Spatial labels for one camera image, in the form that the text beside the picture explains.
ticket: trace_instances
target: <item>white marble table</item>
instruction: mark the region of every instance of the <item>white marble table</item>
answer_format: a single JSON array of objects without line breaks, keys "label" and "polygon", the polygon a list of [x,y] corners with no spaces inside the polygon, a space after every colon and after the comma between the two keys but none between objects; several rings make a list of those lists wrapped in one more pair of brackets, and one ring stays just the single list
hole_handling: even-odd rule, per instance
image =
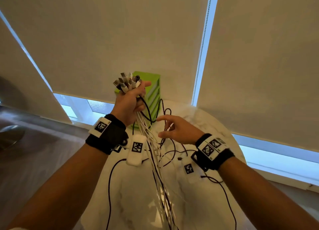
[{"label": "white marble table", "polygon": [[[231,147],[238,159],[246,163],[244,155],[231,133],[213,116],[203,110],[173,101],[164,101],[165,108],[171,108],[173,115],[178,115],[200,128],[202,131],[219,135]],[[154,135],[164,128],[164,122],[153,126]],[[184,151],[181,144],[175,143],[178,151]],[[185,145],[186,149],[196,149],[193,145]],[[167,140],[162,147],[163,152],[173,150],[173,144]],[[181,162],[174,160],[162,169],[164,181],[168,187],[169,199],[173,206],[175,223],[179,230],[200,229],[235,229],[225,194],[219,184],[207,178],[190,184],[181,171]],[[81,222],[86,230],[102,230],[106,228],[109,215],[108,180],[113,165],[126,158],[127,151],[113,152],[108,158],[91,201],[82,215]],[[209,170],[209,176],[221,180],[217,171]],[[250,229],[244,213],[234,200],[225,183],[222,183],[237,220],[237,229]],[[128,166],[120,162],[114,169],[110,184],[111,218],[109,230],[126,229],[162,229],[159,213],[156,208],[157,190],[154,183],[150,160],[141,167]]]}]

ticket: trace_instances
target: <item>roller blind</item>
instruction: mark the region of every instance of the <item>roller blind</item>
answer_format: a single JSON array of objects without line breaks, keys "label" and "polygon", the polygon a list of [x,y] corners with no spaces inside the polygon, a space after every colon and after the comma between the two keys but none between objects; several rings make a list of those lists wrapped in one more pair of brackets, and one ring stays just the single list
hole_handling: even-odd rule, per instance
[{"label": "roller blind", "polygon": [[1,19],[0,41],[1,104],[31,114],[71,123]]},{"label": "roller blind", "polygon": [[0,0],[53,92],[113,102],[120,72],[191,102],[207,0]]},{"label": "roller blind", "polygon": [[240,135],[319,151],[318,0],[218,0],[197,106]]}]

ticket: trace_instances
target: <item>person's left hand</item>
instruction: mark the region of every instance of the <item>person's left hand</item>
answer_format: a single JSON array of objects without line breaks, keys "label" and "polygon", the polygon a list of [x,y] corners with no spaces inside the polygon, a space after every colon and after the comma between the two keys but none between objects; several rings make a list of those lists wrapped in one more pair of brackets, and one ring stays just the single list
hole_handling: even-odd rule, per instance
[{"label": "person's left hand", "polygon": [[145,109],[143,101],[136,97],[143,97],[146,94],[145,87],[148,87],[151,84],[150,81],[142,81],[138,88],[128,91],[126,94],[123,91],[120,91],[116,97],[111,114],[122,121],[126,127],[131,125],[136,120],[136,112]]}]

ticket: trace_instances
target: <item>qr code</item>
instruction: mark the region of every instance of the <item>qr code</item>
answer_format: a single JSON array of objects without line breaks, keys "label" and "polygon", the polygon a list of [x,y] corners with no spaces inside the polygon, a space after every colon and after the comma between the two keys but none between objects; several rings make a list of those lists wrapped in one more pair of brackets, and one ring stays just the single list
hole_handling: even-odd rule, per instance
[{"label": "qr code", "polygon": [[98,124],[95,126],[95,130],[100,132],[100,133],[103,133],[103,131],[107,128],[108,125],[106,125],[105,123],[99,121]]},{"label": "qr code", "polygon": [[218,141],[220,141],[222,144],[226,144],[223,140],[221,140],[219,137],[217,137]]},{"label": "qr code", "polygon": [[141,153],[142,152],[142,148],[143,148],[143,144],[142,143],[134,142],[133,143],[133,147],[132,147],[132,151]]},{"label": "qr code", "polygon": [[209,142],[210,145],[212,145],[214,148],[218,148],[221,146],[221,143],[217,141],[217,139],[213,139]]},{"label": "qr code", "polygon": [[185,168],[186,174],[190,174],[194,172],[192,164],[184,165],[184,168]]},{"label": "qr code", "polygon": [[202,149],[203,153],[206,154],[207,157],[209,157],[213,152],[214,152],[214,149],[209,145],[207,144],[203,149]]}]

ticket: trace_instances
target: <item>person's left arm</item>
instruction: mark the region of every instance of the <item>person's left arm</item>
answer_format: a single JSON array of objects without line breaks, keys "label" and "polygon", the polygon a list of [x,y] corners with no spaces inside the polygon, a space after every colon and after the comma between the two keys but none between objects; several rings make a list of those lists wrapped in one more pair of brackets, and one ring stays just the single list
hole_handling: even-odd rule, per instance
[{"label": "person's left arm", "polygon": [[[120,93],[111,112],[126,127],[136,119],[137,111],[145,106],[137,95],[145,94],[150,82]],[[74,228],[87,207],[108,155],[84,144],[31,197],[7,229],[28,230]]]}]

